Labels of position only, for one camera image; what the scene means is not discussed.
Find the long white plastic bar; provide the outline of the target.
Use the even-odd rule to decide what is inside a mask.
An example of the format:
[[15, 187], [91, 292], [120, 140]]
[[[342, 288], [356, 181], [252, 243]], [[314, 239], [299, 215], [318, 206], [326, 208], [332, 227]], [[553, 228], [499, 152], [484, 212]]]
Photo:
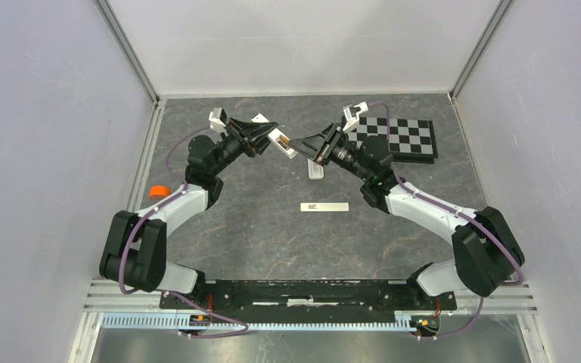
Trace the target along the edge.
[[[253, 117], [251, 121], [254, 123], [270, 123], [270, 121], [261, 113], [255, 115], [255, 117]], [[290, 145], [289, 145], [290, 148], [288, 150], [282, 148], [281, 145], [277, 142], [277, 139], [280, 135], [285, 136], [290, 141], [289, 137], [287, 137], [279, 128], [275, 127], [272, 131], [270, 131], [269, 134], [271, 144], [275, 145], [280, 150], [280, 152], [282, 152], [287, 158], [292, 160], [295, 156], [298, 155], [298, 152], [294, 150]]]

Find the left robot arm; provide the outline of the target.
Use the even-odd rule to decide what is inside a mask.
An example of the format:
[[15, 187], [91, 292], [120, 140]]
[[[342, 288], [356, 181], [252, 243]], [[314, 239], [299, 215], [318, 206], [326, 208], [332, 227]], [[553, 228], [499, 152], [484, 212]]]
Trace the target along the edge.
[[99, 264], [99, 274], [115, 281], [125, 294], [136, 291], [177, 292], [189, 308], [207, 300], [207, 287], [198, 282], [203, 274], [169, 262], [166, 242], [190, 218], [208, 210], [219, 199], [223, 181], [219, 173], [242, 155], [254, 158], [270, 145], [269, 133], [277, 123], [214, 119], [212, 128], [221, 135], [214, 141], [202, 130], [184, 139], [188, 142], [188, 165], [181, 185], [161, 201], [113, 216]]

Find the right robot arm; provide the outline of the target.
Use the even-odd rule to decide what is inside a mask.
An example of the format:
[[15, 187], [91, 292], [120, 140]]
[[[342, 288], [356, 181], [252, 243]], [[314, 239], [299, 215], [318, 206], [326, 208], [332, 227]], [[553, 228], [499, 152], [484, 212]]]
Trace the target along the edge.
[[321, 166], [334, 163], [352, 173], [363, 181], [360, 191], [369, 206], [408, 219], [452, 246], [452, 259], [432, 262], [411, 275], [406, 296], [415, 308], [427, 308], [448, 291], [488, 297], [498, 287], [524, 282], [524, 254], [502, 213], [491, 206], [464, 208], [405, 181], [386, 137], [373, 135], [356, 145], [333, 123], [288, 145]]

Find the white bar lid strip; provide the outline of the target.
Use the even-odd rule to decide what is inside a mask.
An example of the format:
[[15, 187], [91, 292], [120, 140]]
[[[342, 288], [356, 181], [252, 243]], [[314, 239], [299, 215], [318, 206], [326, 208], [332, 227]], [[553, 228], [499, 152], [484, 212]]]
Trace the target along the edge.
[[301, 212], [328, 212], [328, 213], [339, 213], [339, 212], [349, 212], [350, 205], [348, 203], [301, 203]]

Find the white remote control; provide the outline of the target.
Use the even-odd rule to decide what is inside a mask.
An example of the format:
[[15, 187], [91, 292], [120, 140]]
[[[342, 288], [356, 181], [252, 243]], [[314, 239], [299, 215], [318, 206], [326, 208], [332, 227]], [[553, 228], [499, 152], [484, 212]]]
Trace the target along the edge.
[[325, 177], [324, 168], [312, 160], [307, 160], [307, 169], [309, 180], [322, 180]]

